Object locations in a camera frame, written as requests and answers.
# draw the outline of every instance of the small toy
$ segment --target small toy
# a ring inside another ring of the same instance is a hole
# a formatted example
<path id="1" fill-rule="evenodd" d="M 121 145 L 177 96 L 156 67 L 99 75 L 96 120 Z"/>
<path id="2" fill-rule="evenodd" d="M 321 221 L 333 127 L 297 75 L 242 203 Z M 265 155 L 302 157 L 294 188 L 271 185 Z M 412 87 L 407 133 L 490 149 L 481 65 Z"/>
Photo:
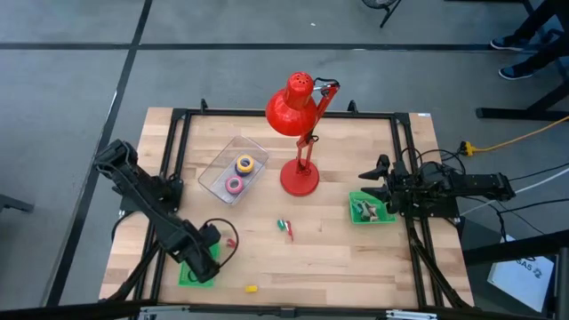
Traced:
<path id="1" fill-rule="evenodd" d="M 237 244 L 236 244 L 236 242 L 235 242 L 233 239 L 230 238 L 230 239 L 228 239 L 228 241 L 226 242 L 226 245 L 227 245 L 229 248 L 235 248 Z"/>
<path id="2" fill-rule="evenodd" d="M 379 219 L 377 208 L 367 201 L 356 200 L 356 208 L 363 221 L 377 221 Z"/>
<path id="3" fill-rule="evenodd" d="M 258 290 L 259 290 L 259 288 L 256 285 L 247 285 L 245 287 L 245 292 L 247 292 L 247 293 L 257 292 Z"/>
<path id="4" fill-rule="evenodd" d="M 237 162 L 235 163 L 235 171 L 237 172 L 238 176 L 244 177 L 252 172 L 254 166 L 255 160 L 252 159 L 252 156 L 242 155 L 237 159 Z"/>
<path id="5" fill-rule="evenodd" d="M 225 188 L 232 195 L 236 195 L 243 191 L 244 185 L 243 180 L 239 176 L 231 176 L 225 181 Z"/>
<path id="6" fill-rule="evenodd" d="M 286 221 L 286 231 L 288 231 L 288 235 L 291 236 L 291 241 L 294 241 L 293 225 L 291 225 L 289 220 Z"/>
<path id="7" fill-rule="evenodd" d="M 286 230 L 286 222 L 284 220 L 282 219 L 277 220 L 276 225 L 278 226 L 279 229 L 281 229 L 281 231 Z"/>

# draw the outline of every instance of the yellow tape roll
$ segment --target yellow tape roll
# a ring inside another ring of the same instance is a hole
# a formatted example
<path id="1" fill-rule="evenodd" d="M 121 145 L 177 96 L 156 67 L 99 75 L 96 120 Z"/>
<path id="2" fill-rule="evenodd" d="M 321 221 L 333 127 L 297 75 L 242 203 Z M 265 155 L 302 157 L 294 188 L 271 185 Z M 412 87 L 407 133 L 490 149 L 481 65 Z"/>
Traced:
<path id="1" fill-rule="evenodd" d="M 255 160 L 252 156 L 242 155 L 237 159 L 237 169 L 242 173 L 249 173 L 255 165 Z"/>

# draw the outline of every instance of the person's foot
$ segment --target person's foot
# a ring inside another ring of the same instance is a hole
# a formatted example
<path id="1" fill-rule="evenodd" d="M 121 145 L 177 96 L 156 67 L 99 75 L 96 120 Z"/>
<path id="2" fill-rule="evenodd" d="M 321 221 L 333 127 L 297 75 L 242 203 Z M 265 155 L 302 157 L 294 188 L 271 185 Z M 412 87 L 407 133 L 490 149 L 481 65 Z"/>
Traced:
<path id="1" fill-rule="evenodd" d="M 498 74 L 506 80 L 518 80 L 533 76 L 537 70 L 517 64 L 512 67 L 501 68 Z"/>
<path id="2" fill-rule="evenodd" d="M 493 39 L 490 45 L 492 48 L 498 50 L 523 51 L 529 42 L 529 39 L 521 39 L 516 36 L 504 36 Z"/>

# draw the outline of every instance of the green tray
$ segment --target green tray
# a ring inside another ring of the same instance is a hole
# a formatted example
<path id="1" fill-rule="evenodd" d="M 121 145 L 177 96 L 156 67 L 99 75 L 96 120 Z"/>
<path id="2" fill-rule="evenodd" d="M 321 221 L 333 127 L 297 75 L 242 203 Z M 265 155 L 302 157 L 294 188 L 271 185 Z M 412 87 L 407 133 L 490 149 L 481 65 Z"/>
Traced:
<path id="1" fill-rule="evenodd" d="M 376 213 L 379 219 L 377 221 L 362 220 L 361 216 L 357 213 L 355 200 L 365 200 L 369 204 L 375 205 L 377 207 Z M 352 216 L 352 222 L 354 224 L 386 224 L 397 221 L 396 215 L 389 214 L 383 202 L 362 191 L 352 191 L 349 193 L 349 214 Z"/>
<path id="2" fill-rule="evenodd" d="M 217 260 L 220 257 L 220 243 L 214 244 L 210 247 L 210 254 L 214 260 Z M 211 288 L 213 287 L 213 283 L 215 277 L 211 278 L 210 280 L 200 284 L 198 281 L 190 281 L 188 277 L 188 272 L 191 272 L 192 279 L 196 279 L 193 271 L 189 270 L 189 266 L 186 262 L 182 262 L 180 268 L 180 278 L 178 279 L 178 286 L 186 286 L 186 287 L 194 287 L 194 288 Z"/>

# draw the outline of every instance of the yellow block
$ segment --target yellow block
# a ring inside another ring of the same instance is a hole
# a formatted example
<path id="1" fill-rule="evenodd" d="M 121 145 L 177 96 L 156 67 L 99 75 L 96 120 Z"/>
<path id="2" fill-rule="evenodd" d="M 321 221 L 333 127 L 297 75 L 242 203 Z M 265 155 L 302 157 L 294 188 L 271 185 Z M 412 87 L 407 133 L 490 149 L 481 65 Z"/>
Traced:
<path id="1" fill-rule="evenodd" d="M 247 285 L 245 287 L 245 292 L 247 292 L 247 293 L 257 292 L 258 290 L 259 290 L 259 288 L 257 288 L 256 285 Z"/>

